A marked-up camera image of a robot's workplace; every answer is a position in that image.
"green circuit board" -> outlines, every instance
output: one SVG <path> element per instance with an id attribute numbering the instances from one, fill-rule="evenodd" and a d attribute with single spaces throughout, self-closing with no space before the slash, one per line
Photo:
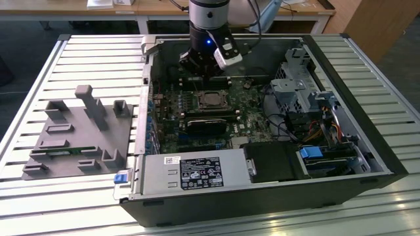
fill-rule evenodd
<path id="1" fill-rule="evenodd" d="M 159 121 L 163 128 L 160 133 L 161 153 L 232 149 L 231 139 L 237 137 L 247 137 L 249 142 L 273 140 L 260 109 L 261 86 L 245 89 L 245 82 L 245 79 L 232 79 L 229 89 L 217 91 L 219 94 L 225 94 L 228 107 L 240 111 L 235 120 L 228 121 L 225 132 L 221 135 L 192 136 L 183 132 L 180 127 L 184 122 L 180 118 L 184 111 L 181 98 L 185 95 L 203 93 L 203 91 L 181 91 L 177 87 L 165 91 L 165 98 L 161 100 L 159 109 Z M 199 109 L 195 96 L 189 106 L 191 111 Z"/>

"floor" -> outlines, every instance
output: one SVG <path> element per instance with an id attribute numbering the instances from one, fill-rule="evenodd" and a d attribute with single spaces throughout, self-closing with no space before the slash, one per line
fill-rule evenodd
<path id="1" fill-rule="evenodd" d="M 165 25 L 156 27 L 161 31 Z M 0 87 L 0 139 L 13 120 L 39 71 L 60 34 L 128 34 L 137 33 L 135 23 L 92 22 L 73 29 L 68 22 L 51 22 L 51 30 L 43 30 L 39 22 L 0 23 L 0 56 L 15 80 Z M 377 64 L 380 70 L 403 95 L 420 110 L 420 17 L 405 30 L 388 54 Z"/>

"white box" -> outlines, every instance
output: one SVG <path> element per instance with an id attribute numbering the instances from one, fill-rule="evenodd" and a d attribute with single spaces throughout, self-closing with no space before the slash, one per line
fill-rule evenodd
<path id="1" fill-rule="evenodd" d="M 131 6 L 135 0 L 113 0 L 115 5 L 127 5 Z"/>
<path id="2" fill-rule="evenodd" d="M 87 0 L 87 9 L 108 9 L 113 8 L 112 0 Z"/>

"wooden desk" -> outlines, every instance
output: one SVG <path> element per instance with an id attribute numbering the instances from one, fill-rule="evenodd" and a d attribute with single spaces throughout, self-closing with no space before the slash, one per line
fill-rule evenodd
<path id="1" fill-rule="evenodd" d="M 88 10 L 87 0 L 0 0 L 0 14 L 24 15 L 135 15 L 139 3 L 132 6 L 115 5 L 111 9 Z"/>
<path id="2" fill-rule="evenodd" d="M 188 0 L 177 0 L 187 6 Z M 321 33 L 335 10 L 327 10 L 316 0 L 309 5 L 295 4 L 297 12 L 280 9 L 276 21 L 315 21 L 312 33 Z M 188 20 L 169 0 L 135 0 L 132 6 L 87 10 L 87 0 L 0 0 L 0 21 L 137 21 L 141 34 L 148 34 L 149 20 Z"/>
<path id="3" fill-rule="evenodd" d="M 0 0 L 0 21 L 136 21 L 139 3 L 88 10 L 87 0 Z"/>
<path id="4" fill-rule="evenodd" d="M 188 6 L 188 0 L 176 0 L 176 2 L 181 6 Z M 297 12 L 292 14 L 289 10 L 280 8 L 275 21 L 315 21 L 311 33 L 323 33 L 328 19 L 336 11 L 327 10 L 317 0 L 308 0 L 307 4 L 293 4 L 291 7 Z M 180 11 L 169 0 L 141 0 L 137 14 L 139 28 L 143 34 L 148 33 L 147 22 L 151 20 L 188 20 L 187 13 Z"/>

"wooden cabinet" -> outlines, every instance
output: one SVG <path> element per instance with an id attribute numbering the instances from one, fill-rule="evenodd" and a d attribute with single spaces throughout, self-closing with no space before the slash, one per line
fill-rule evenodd
<path id="1" fill-rule="evenodd" d="M 420 11 L 420 0 L 329 0 L 336 7 L 324 33 L 347 33 L 379 62 Z"/>

